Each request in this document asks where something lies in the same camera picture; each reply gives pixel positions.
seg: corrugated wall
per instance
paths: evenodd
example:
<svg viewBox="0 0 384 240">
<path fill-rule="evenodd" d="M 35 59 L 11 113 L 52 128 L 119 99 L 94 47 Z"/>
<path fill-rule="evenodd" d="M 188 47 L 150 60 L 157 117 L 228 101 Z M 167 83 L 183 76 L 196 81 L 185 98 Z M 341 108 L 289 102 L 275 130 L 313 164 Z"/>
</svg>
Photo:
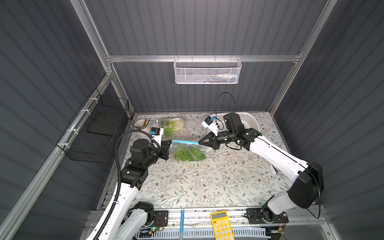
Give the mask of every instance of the corrugated wall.
<svg viewBox="0 0 384 240">
<path fill-rule="evenodd" d="M 235 110 L 266 110 L 292 63 L 243 63 L 238 84 L 176 84 L 173 63 L 114 63 L 136 112 L 214 111 L 230 92 Z M 218 111 L 232 110 L 229 95 Z"/>
<path fill-rule="evenodd" d="M 291 55 L 324 0 L 87 0 L 110 55 Z"/>
<path fill-rule="evenodd" d="M 0 222 L 104 75 L 69 1 L 0 1 Z M 64 159 L 14 239 L 77 237 L 105 174 Z"/>
<path fill-rule="evenodd" d="M 87 0 L 86 4 L 110 55 L 293 55 L 299 53 L 324 2 Z M 268 110 L 291 66 L 243 63 L 238 84 L 180 86 L 169 63 L 114 65 L 136 112 L 212 111 L 223 91 L 238 97 L 236 110 Z M 219 107 L 232 109 L 226 100 Z"/>
<path fill-rule="evenodd" d="M 292 153 L 323 166 L 342 239 L 382 239 L 384 3 L 339 1 L 275 118 Z"/>
</svg>

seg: pen holder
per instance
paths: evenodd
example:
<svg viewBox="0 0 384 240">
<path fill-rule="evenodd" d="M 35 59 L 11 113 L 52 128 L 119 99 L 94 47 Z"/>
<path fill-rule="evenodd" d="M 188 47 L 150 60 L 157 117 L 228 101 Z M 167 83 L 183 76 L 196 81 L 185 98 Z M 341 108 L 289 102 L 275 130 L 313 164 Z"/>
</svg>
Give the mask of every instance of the pen holder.
<svg viewBox="0 0 384 240">
<path fill-rule="evenodd" d="M 139 121 L 137 121 L 135 123 L 135 127 L 143 127 L 144 126 L 144 119 L 141 119 Z M 151 124 L 147 124 L 147 126 L 143 129 L 140 129 L 141 131 L 144 131 L 144 132 L 147 132 L 147 133 L 150 133 L 151 132 Z M 139 133 L 139 137 L 140 138 L 144 138 L 144 139 L 149 139 L 149 137 L 147 135 L 145 135 L 144 133 Z"/>
</svg>

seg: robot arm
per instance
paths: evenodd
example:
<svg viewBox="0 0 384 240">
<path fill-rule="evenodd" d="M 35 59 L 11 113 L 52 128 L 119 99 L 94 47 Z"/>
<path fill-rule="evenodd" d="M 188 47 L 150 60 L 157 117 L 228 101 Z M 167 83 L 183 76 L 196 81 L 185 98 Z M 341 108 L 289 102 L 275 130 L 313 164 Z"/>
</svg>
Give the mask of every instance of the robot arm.
<svg viewBox="0 0 384 240">
<path fill-rule="evenodd" d="M 148 176 L 148 168 L 157 162 L 159 158 L 168 159 L 169 146 L 172 143 L 171 140 L 161 141 L 161 135 L 164 129 L 152 128 L 152 137 L 160 142 L 160 149 L 150 144 L 146 139 L 138 139 L 133 143 L 130 149 L 131 158 L 121 171 L 122 182 L 120 188 L 120 194 L 116 205 L 112 211 L 105 226 L 103 226 L 104 220 L 107 218 L 109 210 L 111 209 L 113 198 L 109 202 L 106 210 L 104 211 L 101 219 L 97 223 L 96 227 L 89 235 L 87 240 L 95 238 L 96 233 L 102 229 L 99 240 L 112 240 L 112 239 L 132 239 L 138 230 L 145 225 L 150 225 L 154 220 L 154 207 L 152 204 L 139 202 L 134 206 L 133 212 L 130 217 L 121 224 L 125 214 L 128 211 L 130 204 L 138 194 L 142 184 Z M 115 187 L 113 196 L 116 194 L 117 185 Z"/>
<path fill-rule="evenodd" d="M 199 141 L 199 144 L 219 149 L 220 144 L 235 142 L 271 163 L 271 172 L 277 168 L 293 182 L 290 189 L 272 196 L 262 206 L 262 216 L 265 222 L 277 220 L 282 212 L 293 207 L 307 209 L 319 196 L 319 192 L 324 190 L 323 170 L 318 163 L 308 164 L 306 161 L 277 147 L 255 129 L 245 129 L 239 115 L 236 113 L 226 114 L 224 122 L 227 131 L 218 132 L 217 134 L 210 132 Z M 215 129 L 216 127 L 212 126 L 215 125 L 214 119 L 209 117 L 202 125 L 208 125 L 209 129 Z"/>
</svg>

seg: green vegetable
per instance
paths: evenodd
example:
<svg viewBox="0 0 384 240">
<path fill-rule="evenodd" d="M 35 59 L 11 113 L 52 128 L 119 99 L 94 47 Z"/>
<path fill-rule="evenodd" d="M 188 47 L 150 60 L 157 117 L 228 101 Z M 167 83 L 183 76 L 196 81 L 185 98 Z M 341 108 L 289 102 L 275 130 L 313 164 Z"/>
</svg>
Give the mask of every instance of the green vegetable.
<svg viewBox="0 0 384 240">
<path fill-rule="evenodd" d="M 170 136 L 172 133 L 180 130 L 184 126 L 184 121 L 181 118 L 172 118 L 169 120 L 163 120 L 161 127 L 164 128 L 164 135 Z"/>
<path fill-rule="evenodd" d="M 189 150 L 191 153 L 200 161 L 205 159 L 205 154 L 203 151 L 201 151 L 198 147 L 189 147 Z"/>
<path fill-rule="evenodd" d="M 206 158 L 203 151 L 199 149 L 199 147 L 191 146 L 191 147 L 183 147 L 177 146 L 174 149 L 173 153 L 174 159 L 181 162 L 190 162 L 190 161 L 202 161 Z"/>
</svg>

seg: floral tablecloth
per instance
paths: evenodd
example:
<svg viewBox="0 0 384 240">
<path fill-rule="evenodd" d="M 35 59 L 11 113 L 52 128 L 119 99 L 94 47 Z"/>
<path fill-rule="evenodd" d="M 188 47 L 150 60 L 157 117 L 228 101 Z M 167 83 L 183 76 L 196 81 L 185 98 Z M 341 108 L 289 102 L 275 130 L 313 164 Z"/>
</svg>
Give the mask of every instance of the floral tablecloth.
<svg viewBox="0 0 384 240">
<path fill-rule="evenodd" d="M 261 133 L 286 150 L 271 115 L 252 114 L 258 121 Z M 208 115 L 154 114 L 147 115 L 147 118 L 155 122 L 158 118 L 183 117 L 192 140 L 198 141 L 209 132 L 201 125 Z M 144 115 L 138 115 L 137 119 L 144 119 Z M 129 148 L 138 138 L 133 134 Z M 131 156 L 129 148 L 123 165 Z M 224 145 L 208 161 L 178 163 L 170 157 L 167 162 L 160 159 L 148 170 L 149 176 L 133 205 L 145 201 L 152 203 L 155 208 L 255 206 L 262 205 L 271 195 L 285 191 L 292 185 L 285 175 L 270 174 L 269 163 L 259 155 L 245 149 L 232 150 Z"/>
</svg>

